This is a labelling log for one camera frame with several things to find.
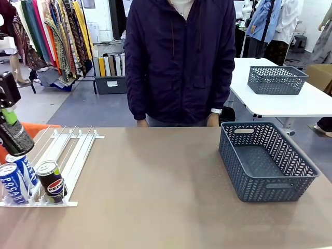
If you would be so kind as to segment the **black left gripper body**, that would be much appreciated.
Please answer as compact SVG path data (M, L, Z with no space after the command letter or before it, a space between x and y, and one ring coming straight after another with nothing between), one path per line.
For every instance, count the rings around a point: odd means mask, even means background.
M11 72L3 72L0 78L0 85L1 108L13 107L21 99L13 74Z

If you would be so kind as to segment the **person's left hand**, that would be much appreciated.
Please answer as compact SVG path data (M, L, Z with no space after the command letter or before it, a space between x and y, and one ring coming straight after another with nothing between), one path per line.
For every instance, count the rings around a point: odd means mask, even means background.
M219 127L219 114L217 113L210 113L207 122L207 127Z

